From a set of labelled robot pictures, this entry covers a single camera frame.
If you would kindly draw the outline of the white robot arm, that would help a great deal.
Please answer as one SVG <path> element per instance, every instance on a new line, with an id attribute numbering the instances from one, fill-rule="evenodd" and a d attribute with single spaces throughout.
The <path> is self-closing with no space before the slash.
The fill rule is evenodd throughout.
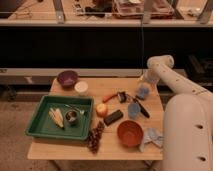
<path id="1" fill-rule="evenodd" d="M 213 92 L 173 70 L 171 55 L 153 56 L 142 82 L 162 80 L 174 93 L 163 118 L 163 171 L 213 171 Z"/>

